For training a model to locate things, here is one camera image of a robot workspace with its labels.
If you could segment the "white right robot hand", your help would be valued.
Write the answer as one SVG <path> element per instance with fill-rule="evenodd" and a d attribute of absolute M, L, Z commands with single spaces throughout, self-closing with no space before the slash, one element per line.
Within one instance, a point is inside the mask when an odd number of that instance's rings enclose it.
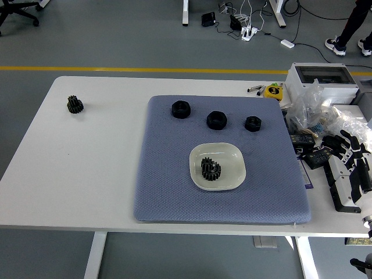
<path fill-rule="evenodd" d="M 345 130 L 340 133 L 349 141 L 342 161 L 349 172 L 351 198 L 361 214 L 371 215 L 371 152 L 356 136 Z"/>

